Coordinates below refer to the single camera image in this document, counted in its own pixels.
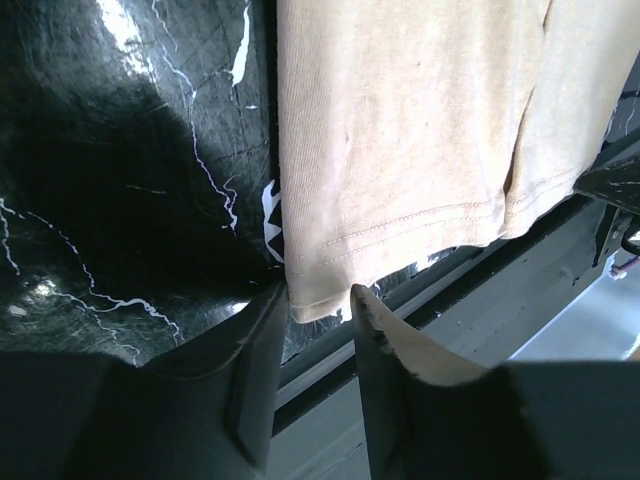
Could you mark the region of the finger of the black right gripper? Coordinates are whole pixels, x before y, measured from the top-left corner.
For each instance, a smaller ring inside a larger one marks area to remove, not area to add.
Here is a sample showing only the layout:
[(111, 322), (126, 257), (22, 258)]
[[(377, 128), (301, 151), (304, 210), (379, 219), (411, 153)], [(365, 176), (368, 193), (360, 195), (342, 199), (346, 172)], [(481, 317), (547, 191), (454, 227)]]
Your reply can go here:
[(631, 213), (639, 212), (639, 158), (628, 157), (582, 175), (574, 190)]

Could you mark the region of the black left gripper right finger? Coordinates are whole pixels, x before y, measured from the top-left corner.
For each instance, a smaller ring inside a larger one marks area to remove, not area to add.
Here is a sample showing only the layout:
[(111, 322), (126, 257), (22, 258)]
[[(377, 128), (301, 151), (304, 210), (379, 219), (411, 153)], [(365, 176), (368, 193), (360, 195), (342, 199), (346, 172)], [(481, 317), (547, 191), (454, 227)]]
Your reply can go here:
[(375, 479), (635, 479), (635, 361), (483, 367), (401, 320), (368, 288), (351, 310)]

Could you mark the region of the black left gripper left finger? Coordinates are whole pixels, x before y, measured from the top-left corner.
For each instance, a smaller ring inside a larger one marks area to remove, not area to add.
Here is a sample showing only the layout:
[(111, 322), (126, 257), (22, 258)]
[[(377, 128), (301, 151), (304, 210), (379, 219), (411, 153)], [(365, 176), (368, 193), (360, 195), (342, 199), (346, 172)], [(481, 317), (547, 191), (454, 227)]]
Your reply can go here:
[(3, 353), (2, 477), (263, 477), (286, 316), (276, 284), (141, 367), (104, 354)]

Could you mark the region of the beige t shirt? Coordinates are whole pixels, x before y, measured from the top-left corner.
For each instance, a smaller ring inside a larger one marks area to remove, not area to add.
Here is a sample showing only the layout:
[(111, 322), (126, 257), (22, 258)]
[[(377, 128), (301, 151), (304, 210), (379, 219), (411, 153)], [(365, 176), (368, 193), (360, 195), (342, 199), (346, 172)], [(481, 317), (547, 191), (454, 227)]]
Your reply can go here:
[(279, 2), (295, 319), (525, 234), (593, 164), (638, 52), (635, 1)]

